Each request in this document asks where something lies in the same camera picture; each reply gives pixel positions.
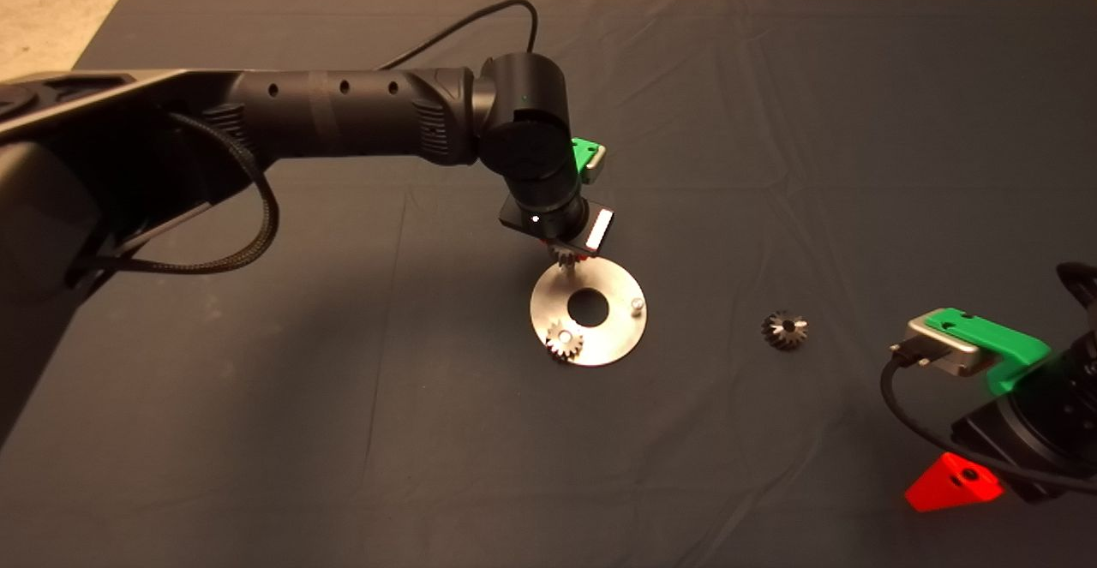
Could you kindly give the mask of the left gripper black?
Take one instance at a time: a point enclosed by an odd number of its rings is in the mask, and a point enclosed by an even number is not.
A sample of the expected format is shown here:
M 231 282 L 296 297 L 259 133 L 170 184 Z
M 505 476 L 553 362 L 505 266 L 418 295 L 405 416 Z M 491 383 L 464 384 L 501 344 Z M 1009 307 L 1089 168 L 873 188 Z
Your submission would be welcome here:
M 555 245 L 573 254 L 580 254 L 581 262 L 599 255 L 615 217 L 614 209 L 580 194 L 552 212 L 522 208 L 509 196 L 499 212 L 499 221 L 505 227 L 535 237 L 546 247 Z

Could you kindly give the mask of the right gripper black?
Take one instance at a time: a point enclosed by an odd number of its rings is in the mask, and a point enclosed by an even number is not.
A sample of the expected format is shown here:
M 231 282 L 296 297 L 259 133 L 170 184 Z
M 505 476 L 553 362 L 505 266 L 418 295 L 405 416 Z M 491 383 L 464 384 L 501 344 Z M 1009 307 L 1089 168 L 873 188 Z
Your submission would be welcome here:
M 1042 366 L 1010 391 L 951 425 L 957 445 L 1010 465 L 1084 479 L 1084 378 L 1077 370 Z M 988 503 L 1004 495 L 987 467 L 943 452 L 905 491 L 917 512 Z

